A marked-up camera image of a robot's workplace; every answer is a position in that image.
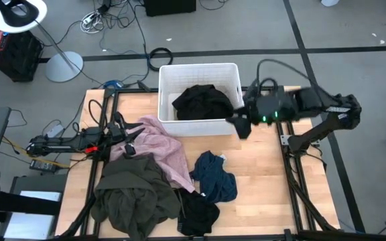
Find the grey power adapter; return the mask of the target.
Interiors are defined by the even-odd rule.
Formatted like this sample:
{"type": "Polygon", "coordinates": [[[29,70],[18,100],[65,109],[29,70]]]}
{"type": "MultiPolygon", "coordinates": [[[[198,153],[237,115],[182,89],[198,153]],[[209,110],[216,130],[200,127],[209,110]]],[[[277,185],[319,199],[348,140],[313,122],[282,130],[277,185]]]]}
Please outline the grey power adapter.
{"type": "Polygon", "coordinates": [[[57,137],[59,134],[61,134],[64,130],[64,127],[61,124],[57,124],[54,127],[52,127],[46,135],[49,138],[57,137]]]}

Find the black power adapter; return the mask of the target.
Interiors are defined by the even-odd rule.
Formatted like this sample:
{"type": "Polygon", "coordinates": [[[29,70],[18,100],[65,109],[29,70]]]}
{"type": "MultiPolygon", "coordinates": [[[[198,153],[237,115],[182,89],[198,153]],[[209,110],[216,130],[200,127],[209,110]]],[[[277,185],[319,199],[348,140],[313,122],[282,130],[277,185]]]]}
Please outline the black power adapter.
{"type": "Polygon", "coordinates": [[[36,159],[32,159],[29,168],[35,171],[41,171],[46,173],[55,173],[58,167],[52,163],[46,163],[36,159]]]}

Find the black storage crate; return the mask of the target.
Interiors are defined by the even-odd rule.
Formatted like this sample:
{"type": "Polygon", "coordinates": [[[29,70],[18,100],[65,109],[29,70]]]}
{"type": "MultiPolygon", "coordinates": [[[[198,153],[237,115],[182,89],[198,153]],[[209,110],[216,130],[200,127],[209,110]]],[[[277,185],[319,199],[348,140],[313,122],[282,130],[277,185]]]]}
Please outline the black storage crate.
{"type": "Polygon", "coordinates": [[[31,82],[42,50],[40,41],[30,31],[8,33],[5,48],[0,51],[0,71],[13,82],[31,82]]]}

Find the white power strip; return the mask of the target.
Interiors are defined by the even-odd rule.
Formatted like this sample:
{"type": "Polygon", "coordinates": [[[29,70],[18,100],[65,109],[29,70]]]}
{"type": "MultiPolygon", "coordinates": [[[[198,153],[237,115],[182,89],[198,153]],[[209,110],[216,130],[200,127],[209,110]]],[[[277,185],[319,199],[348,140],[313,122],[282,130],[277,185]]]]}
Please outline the white power strip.
{"type": "Polygon", "coordinates": [[[101,15],[98,11],[93,11],[91,13],[88,13],[85,15],[82,19],[82,24],[83,25],[89,25],[89,24],[95,24],[98,23],[101,15]]]}

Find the white plastic woven basket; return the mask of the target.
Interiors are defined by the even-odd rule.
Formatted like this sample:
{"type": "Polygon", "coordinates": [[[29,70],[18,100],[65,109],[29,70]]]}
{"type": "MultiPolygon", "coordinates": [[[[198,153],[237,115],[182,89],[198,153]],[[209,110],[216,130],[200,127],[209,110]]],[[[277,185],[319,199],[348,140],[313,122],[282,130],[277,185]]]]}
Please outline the white plastic woven basket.
{"type": "Polygon", "coordinates": [[[174,137],[233,135],[225,119],[179,120],[172,102],[194,85],[212,84],[225,94],[234,108],[244,105],[238,67],[234,63],[166,65],[159,69],[157,118],[174,137]]]}

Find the black box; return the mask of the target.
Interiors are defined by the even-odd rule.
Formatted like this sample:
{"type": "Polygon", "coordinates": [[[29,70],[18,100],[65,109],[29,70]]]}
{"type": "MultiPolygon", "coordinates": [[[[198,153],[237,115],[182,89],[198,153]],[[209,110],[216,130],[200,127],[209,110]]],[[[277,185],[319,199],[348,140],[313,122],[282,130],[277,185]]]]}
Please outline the black box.
{"type": "Polygon", "coordinates": [[[148,17],[191,13],[196,11],[196,0],[144,0],[148,17]]]}

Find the black garment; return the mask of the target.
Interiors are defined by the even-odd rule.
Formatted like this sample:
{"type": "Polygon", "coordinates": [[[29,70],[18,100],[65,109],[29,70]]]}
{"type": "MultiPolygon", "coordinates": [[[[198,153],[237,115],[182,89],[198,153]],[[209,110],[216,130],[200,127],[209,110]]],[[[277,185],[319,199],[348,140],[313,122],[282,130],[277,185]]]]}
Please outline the black garment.
{"type": "Polygon", "coordinates": [[[203,236],[212,232],[220,210],[216,204],[208,202],[196,191],[174,190],[180,201],[177,231],[185,236],[203,236]]]}
{"type": "Polygon", "coordinates": [[[229,98],[213,84],[194,85],[181,93],[173,102],[180,121],[228,118],[234,108],[229,98]]]}

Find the grey cart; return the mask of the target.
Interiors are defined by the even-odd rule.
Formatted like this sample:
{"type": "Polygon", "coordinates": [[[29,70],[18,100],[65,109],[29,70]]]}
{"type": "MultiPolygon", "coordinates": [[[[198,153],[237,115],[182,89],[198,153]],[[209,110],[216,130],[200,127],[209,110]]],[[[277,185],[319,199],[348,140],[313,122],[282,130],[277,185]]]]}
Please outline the grey cart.
{"type": "Polygon", "coordinates": [[[17,192],[22,187],[32,187],[35,191],[63,193],[67,175],[24,176],[13,179],[12,190],[0,191],[0,222],[12,212],[26,214],[43,214],[57,216],[60,213],[61,201],[52,201],[38,197],[26,197],[17,192]]]}

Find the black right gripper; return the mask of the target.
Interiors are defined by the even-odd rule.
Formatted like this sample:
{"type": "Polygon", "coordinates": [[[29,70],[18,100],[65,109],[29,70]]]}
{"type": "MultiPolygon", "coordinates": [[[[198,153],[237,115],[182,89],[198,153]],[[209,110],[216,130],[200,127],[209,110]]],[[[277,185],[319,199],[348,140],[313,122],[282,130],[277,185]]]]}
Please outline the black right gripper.
{"type": "Polygon", "coordinates": [[[251,134],[251,123],[258,125],[266,123],[294,120],[294,104],[292,98],[284,90],[278,88],[263,95],[257,88],[246,93],[247,116],[234,114],[225,118],[228,123],[234,123],[240,139],[247,139],[251,134]]]}

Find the white floor lamp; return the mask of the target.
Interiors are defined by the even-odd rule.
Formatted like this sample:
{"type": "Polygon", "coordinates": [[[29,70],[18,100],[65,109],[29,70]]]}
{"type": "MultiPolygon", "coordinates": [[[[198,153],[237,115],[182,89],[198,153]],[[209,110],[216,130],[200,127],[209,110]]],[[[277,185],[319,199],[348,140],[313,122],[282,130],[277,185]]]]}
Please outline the white floor lamp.
{"type": "Polygon", "coordinates": [[[46,64],[46,78],[52,82],[67,82],[80,74],[84,62],[80,54],[61,50],[44,29],[42,22],[47,13],[43,0],[9,0],[6,3],[0,0],[0,31],[23,33],[37,27],[57,51],[46,64]]]}

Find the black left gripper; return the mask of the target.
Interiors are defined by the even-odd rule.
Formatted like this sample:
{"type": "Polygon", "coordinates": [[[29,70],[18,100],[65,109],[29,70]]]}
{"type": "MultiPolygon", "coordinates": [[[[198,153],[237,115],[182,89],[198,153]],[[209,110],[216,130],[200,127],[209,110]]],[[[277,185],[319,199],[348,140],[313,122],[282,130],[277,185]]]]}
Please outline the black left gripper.
{"type": "Polygon", "coordinates": [[[126,143],[132,143],[145,129],[138,129],[132,133],[126,132],[126,130],[140,127],[143,123],[123,123],[120,121],[113,121],[107,125],[108,133],[113,143],[120,143],[125,141],[126,143]]]}

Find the navy blue garment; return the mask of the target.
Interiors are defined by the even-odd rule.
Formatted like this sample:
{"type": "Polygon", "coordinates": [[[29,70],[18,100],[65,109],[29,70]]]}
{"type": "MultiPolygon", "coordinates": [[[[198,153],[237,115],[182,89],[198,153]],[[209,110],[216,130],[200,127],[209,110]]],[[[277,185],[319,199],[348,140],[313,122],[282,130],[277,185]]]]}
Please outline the navy blue garment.
{"type": "Polygon", "coordinates": [[[224,159],[210,151],[202,153],[190,172],[199,182],[200,194],[210,203],[231,202],[237,198],[235,175],[223,169],[224,159]]]}

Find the olive green garment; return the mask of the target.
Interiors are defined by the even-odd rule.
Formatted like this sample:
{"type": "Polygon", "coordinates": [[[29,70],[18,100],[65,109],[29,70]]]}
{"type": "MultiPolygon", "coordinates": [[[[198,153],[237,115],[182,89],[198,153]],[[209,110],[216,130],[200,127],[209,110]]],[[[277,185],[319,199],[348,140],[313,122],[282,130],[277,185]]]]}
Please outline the olive green garment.
{"type": "Polygon", "coordinates": [[[96,201],[90,214],[96,222],[111,226],[133,241],[145,241],[155,226],[175,219],[180,201],[153,155],[109,162],[94,189],[96,201]]]}

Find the pink garment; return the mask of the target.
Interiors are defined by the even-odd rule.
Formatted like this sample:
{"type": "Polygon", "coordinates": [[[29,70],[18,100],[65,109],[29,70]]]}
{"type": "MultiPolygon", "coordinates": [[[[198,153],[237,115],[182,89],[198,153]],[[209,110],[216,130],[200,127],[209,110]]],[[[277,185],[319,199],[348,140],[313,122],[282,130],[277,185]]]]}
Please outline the pink garment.
{"type": "Polygon", "coordinates": [[[167,133],[156,116],[142,116],[137,122],[140,127],[128,130],[132,133],[144,128],[133,142],[136,155],[152,154],[172,187],[195,191],[183,144],[167,133]]]}

